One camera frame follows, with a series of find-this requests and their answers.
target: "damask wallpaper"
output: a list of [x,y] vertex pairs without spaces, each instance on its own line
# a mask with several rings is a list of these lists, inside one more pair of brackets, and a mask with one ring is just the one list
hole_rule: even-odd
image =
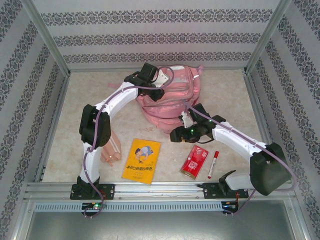
[[0,240],[11,235],[65,77],[19,0],[0,0]]
[[318,1],[292,1],[251,73],[272,140],[299,180],[312,239],[320,239],[319,26]]
[[68,67],[245,67],[279,0],[35,0]]

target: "red can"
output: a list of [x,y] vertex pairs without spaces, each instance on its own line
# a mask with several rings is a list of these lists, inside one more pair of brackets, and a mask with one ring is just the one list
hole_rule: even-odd
[[190,178],[196,179],[208,153],[209,152],[202,147],[194,145],[180,171]]

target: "enclosure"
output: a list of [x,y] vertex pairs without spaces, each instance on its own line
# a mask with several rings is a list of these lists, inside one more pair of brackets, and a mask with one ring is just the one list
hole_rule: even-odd
[[[0,239],[320,239],[319,4],[1,0]],[[70,200],[84,154],[82,110],[145,62],[203,65],[199,102],[246,135],[278,143],[295,191],[255,193],[242,213],[225,218],[222,200],[205,199],[197,185],[248,162],[213,141],[203,146],[210,158],[220,151],[212,179],[211,159],[188,178],[179,170],[193,145],[172,144],[131,101],[111,122],[122,158],[99,167],[114,198],[84,219],[83,203],[92,201]],[[122,178],[135,138],[161,142],[151,185]]]

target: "pink backpack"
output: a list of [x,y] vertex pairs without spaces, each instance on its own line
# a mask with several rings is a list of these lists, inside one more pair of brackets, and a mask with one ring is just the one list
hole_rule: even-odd
[[[186,110],[184,102],[192,106],[197,103],[200,95],[200,75],[204,70],[202,65],[198,68],[183,65],[170,67],[174,71],[174,80],[164,89],[165,93],[160,100],[155,102],[147,95],[136,98],[148,121],[167,134],[183,125],[179,116]],[[161,70],[171,78],[169,69]]]

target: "red marker cap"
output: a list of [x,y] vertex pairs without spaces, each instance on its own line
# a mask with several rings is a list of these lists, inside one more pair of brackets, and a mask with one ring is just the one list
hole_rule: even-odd
[[218,155],[219,155],[219,152],[218,152],[218,151],[215,151],[215,153],[214,153],[214,158],[216,159],[216,158],[218,157]]

